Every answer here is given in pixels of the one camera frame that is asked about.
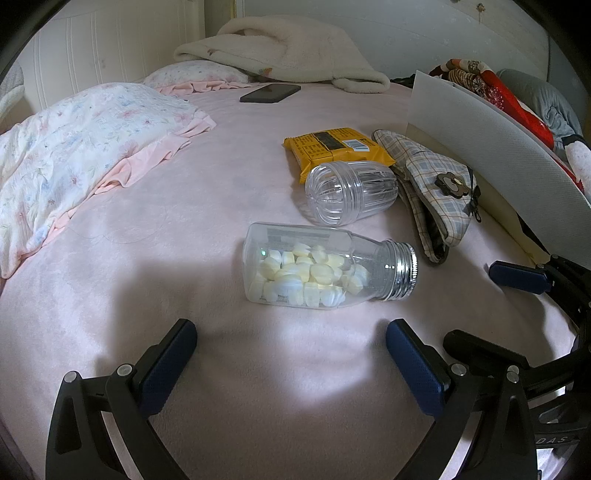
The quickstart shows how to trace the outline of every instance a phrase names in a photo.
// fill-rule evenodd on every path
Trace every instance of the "clear plastic bottle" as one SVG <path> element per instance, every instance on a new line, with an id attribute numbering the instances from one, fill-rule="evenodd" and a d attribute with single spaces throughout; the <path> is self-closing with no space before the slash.
<path id="1" fill-rule="evenodd" d="M 417 279 L 409 244 L 327 227 L 253 223 L 242 263 L 248 300 L 314 309 L 403 299 Z"/>

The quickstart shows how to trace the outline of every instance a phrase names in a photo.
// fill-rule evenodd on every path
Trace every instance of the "plaid fabric pouch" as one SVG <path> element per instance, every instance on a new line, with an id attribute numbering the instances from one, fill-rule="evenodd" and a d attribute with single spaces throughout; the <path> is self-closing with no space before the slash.
<path id="1" fill-rule="evenodd" d="M 413 211 L 425 254 L 430 261 L 443 263 L 449 248 L 464 237 L 472 216 L 480 221 L 479 188 L 472 172 L 404 135 L 376 130 L 373 138 L 396 160 L 391 168 L 404 191 L 403 199 Z M 452 174 L 469 193 L 459 199 L 449 195 L 436 183 L 440 174 Z"/>

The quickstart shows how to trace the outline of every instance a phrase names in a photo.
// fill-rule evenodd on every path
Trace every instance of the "smartphone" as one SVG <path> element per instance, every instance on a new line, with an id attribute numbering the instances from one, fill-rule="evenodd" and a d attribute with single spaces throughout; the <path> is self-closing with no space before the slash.
<path id="1" fill-rule="evenodd" d="M 240 97 L 242 103 L 277 103 L 284 98 L 299 92 L 299 85 L 289 85 L 286 83 L 270 83 L 254 92 L 247 93 Z"/>

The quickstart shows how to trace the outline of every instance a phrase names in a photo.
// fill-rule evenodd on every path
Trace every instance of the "mattress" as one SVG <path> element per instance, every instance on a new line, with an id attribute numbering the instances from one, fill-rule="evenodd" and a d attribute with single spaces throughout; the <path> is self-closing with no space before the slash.
<path id="1" fill-rule="evenodd" d="M 310 84 L 280 103 L 239 103 L 249 91 L 191 95 L 217 128 L 137 184 L 91 198 L 7 281 L 0 419 L 40 478 L 63 375 L 106 375 L 135 362 L 180 317 L 197 325 L 197 349 L 151 422 L 191 479 L 393 478 L 432 418 L 388 355 L 392 319 L 406 319 L 448 360 L 442 341 L 452 329 L 524 354 L 531 365 L 570 350 L 574 334 L 548 297 L 489 280 L 493 261 L 528 258 L 485 212 L 445 264 L 420 258 L 407 300 L 328 312 L 247 301 L 241 251 L 249 224 L 309 224 L 283 139 L 339 127 L 404 132 L 411 94 L 399 85 L 354 95 Z M 347 228 L 420 248 L 400 200 Z M 454 476 L 467 443 L 444 478 Z"/>

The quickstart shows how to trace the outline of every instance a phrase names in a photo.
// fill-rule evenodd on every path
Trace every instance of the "blue gripper pad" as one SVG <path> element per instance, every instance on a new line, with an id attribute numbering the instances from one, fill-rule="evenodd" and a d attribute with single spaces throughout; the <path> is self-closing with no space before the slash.
<path id="1" fill-rule="evenodd" d="M 517 288 L 537 295 L 552 288 L 552 284 L 539 268 L 496 261 L 489 267 L 488 276 L 501 287 Z"/>
<path id="2" fill-rule="evenodd" d="M 388 325 L 386 347 L 421 411 L 437 419 L 443 412 L 446 391 L 451 385 L 443 359 L 433 347 L 422 343 L 403 319 Z"/>
<path id="3" fill-rule="evenodd" d="M 179 320 L 162 342 L 150 347 L 138 361 L 138 372 L 142 370 L 140 364 L 149 363 L 151 367 L 138 386 L 138 408 L 143 418 L 162 410 L 196 346 L 195 325 L 188 320 Z"/>

